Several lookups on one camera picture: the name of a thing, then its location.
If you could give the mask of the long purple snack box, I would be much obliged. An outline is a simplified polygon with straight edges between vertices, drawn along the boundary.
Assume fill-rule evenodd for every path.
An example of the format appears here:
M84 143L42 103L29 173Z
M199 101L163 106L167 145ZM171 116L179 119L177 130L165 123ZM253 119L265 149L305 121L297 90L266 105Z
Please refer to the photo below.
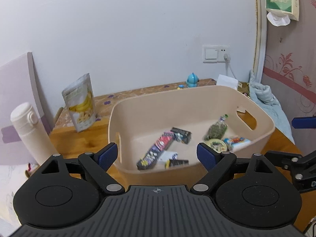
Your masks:
M144 157L137 162L138 170L152 169L165 150L167 150L174 141L175 134L171 131L164 132L155 143L149 148Z

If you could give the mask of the green tea leaf packet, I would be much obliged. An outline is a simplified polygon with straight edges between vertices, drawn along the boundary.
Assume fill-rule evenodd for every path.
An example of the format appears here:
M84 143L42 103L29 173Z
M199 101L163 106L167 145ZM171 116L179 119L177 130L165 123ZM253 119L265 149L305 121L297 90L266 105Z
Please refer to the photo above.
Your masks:
M203 140L208 141L210 139L222 139L228 128L228 125L226 124L227 118L227 114L222 115L216 123L211 125L204 135Z

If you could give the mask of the banana chips pouch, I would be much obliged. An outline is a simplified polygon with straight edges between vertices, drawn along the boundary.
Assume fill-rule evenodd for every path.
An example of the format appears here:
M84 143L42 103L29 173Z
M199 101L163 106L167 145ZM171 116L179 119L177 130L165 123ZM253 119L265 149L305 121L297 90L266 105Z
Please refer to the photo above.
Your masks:
M82 132L96 121L96 108L90 74L81 76L62 91L75 130Z

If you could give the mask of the pink floral headboard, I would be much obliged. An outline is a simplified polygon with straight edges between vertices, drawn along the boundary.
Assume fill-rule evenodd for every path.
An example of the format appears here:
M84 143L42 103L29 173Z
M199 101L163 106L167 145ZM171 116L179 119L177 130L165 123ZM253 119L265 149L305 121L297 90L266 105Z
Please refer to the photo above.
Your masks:
M267 23L262 84L269 85L290 123L296 146L315 150L315 129L295 129L295 117L315 116L315 0L299 0L299 21Z

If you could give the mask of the white gold torn box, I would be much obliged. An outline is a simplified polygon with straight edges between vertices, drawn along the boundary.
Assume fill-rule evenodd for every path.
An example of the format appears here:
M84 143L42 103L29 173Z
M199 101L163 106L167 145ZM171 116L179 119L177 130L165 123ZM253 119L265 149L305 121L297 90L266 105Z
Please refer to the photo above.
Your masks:
M243 95L250 97L250 86L248 82L238 82L237 90Z

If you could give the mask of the blue toy figure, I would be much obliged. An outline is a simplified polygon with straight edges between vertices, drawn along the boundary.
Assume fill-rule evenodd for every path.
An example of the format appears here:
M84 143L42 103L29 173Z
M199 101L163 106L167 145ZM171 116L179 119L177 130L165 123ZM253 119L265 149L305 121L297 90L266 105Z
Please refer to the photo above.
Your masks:
M199 78L196 74L191 73L186 80L187 88L197 87L199 82Z

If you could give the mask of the white paper sheet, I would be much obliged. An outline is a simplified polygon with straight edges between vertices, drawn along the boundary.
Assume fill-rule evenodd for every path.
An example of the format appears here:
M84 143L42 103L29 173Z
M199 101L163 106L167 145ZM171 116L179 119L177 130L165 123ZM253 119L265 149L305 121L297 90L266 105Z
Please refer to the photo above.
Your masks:
M220 74L218 76L217 81L216 81L216 85L230 87L232 89L237 90L238 89L238 80L235 78L231 78L229 76Z

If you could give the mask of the round yellow tin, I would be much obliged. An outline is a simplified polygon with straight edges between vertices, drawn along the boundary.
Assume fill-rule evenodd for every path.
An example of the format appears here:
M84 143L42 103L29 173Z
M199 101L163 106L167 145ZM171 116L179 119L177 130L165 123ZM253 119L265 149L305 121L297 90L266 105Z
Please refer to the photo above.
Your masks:
M228 151L227 145L220 139L210 139L205 142L209 147L218 153Z

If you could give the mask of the white wall socket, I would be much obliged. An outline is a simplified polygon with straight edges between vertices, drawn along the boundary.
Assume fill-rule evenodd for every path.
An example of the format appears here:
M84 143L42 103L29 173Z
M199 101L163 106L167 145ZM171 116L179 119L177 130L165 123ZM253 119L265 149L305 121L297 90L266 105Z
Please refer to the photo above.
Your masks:
M226 60L224 55L230 54L230 47L228 45L219 45L217 48L217 62L224 63Z

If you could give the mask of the black patterned small box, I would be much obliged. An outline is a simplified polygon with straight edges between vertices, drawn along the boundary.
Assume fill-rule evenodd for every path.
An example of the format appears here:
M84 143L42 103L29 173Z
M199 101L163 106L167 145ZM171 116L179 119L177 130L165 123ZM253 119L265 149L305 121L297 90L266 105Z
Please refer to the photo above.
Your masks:
M176 127L173 127L170 131L173 133L175 141L189 144L192 137L192 133L190 131L182 130Z

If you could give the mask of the green tissue box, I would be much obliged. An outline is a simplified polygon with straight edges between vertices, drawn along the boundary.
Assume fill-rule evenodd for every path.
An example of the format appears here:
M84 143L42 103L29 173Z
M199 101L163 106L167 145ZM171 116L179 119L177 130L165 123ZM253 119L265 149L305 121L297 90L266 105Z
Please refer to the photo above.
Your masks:
M299 0L266 0L268 21L276 27L299 21Z

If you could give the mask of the white thermos bottle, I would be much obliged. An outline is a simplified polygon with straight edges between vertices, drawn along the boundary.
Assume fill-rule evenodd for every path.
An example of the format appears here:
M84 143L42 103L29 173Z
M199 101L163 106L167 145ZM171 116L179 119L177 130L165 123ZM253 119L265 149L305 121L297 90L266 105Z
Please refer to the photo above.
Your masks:
M10 119L23 144L39 165L57 153L41 119L29 102L17 106L11 112Z

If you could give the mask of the beige plastic storage basket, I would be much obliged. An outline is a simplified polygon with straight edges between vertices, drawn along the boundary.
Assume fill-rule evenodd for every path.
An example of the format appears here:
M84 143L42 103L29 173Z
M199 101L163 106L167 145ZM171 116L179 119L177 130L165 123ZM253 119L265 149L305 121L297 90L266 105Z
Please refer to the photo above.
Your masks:
M224 86L170 90L122 100L113 107L108 126L109 141L118 145L115 167L127 185L192 186L207 172L197 159L197 145L223 115L227 115L227 137L250 140L245 148L234 150L239 158L261 152L275 130L272 118L255 102ZM159 162L152 169L138 170L138 160L174 127L192 134L188 144L175 141L169 148L189 163L165 168Z

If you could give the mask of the white light switch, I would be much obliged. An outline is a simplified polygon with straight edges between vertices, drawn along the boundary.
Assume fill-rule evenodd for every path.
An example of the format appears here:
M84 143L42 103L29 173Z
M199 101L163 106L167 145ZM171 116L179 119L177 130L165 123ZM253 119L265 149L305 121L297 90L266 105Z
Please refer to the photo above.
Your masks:
M218 47L215 45L204 45L202 48L203 63L217 63Z

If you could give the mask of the cartoon rainbow tissue pack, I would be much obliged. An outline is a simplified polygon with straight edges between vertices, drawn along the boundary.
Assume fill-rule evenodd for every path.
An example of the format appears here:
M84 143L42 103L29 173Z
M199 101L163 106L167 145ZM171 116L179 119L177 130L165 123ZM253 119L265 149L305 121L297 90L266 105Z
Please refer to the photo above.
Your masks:
M251 144L249 139L240 136L225 138L223 142L227 145L230 152L236 152Z

